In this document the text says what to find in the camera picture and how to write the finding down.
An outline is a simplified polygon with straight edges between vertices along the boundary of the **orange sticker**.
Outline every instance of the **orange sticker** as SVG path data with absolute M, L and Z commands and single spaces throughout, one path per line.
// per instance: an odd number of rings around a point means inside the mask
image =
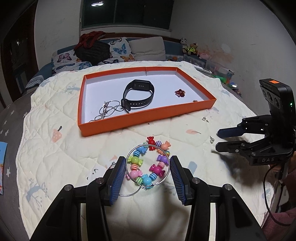
M 272 81 L 270 81 L 271 83 L 273 83 L 273 84 L 278 84 L 279 82 L 278 81 L 276 81 L 276 80 L 272 80 Z

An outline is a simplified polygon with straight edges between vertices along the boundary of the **dark wooden door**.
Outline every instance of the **dark wooden door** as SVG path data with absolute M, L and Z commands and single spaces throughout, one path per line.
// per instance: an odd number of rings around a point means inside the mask
M 25 93 L 25 86 L 38 72 L 34 45 L 34 19 L 37 3 L 16 21 L 1 45 L 1 63 L 12 101 Z

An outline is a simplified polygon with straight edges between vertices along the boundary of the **maroon clothing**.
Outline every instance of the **maroon clothing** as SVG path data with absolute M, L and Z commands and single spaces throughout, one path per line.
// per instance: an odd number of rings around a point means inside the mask
M 283 182 L 287 187 L 290 202 L 296 204 L 296 169 L 288 174 Z M 296 218 L 296 208 L 286 211 L 285 213 L 273 213 L 273 216 L 281 223 L 290 224 Z M 271 217 L 268 216 L 262 229 L 268 241 L 278 241 L 283 237 L 288 228 L 289 227 L 276 224 Z

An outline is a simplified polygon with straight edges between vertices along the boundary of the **striped bead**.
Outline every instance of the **striped bead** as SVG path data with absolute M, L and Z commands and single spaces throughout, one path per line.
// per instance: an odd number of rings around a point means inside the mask
M 139 152 L 139 151 L 137 151 L 137 150 L 136 150 L 136 151 L 134 151 L 134 152 L 133 152 L 133 156 L 139 157 L 139 156 L 140 156 L 140 152 Z
M 143 144 L 148 144 L 147 141 L 143 142 Z M 146 149 L 148 149 L 148 146 L 144 146 Z
M 161 141 L 157 141 L 157 142 L 155 143 L 155 145 L 158 146 L 158 147 L 160 147 L 161 144 L 162 144 Z
M 136 182 L 141 185 L 143 183 L 143 179 L 141 177 L 137 177 Z
M 151 178 L 152 181 L 155 181 L 156 178 L 157 178 L 157 175 L 156 175 L 155 173 L 151 173 L 151 174 L 149 175 L 149 177 Z
M 168 156 L 170 156 L 170 151 L 165 151 L 165 153 L 166 153 Z
M 164 169 L 165 164 L 164 164 L 162 161 L 160 161 L 160 162 L 158 163 L 158 166 L 159 166 L 161 169 Z
M 137 170 L 138 169 L 138 165 L 137 164 L 132 164 L 131 165 L 131 170 L 132 171 L 135 171 L 135 170 Z

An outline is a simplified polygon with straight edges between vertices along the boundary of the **window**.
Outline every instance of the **window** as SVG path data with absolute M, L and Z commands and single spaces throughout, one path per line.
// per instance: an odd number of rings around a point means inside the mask
M 84 0 L 82 28 L 122 24 L 169 29 L 173 5 L 174 0 Z

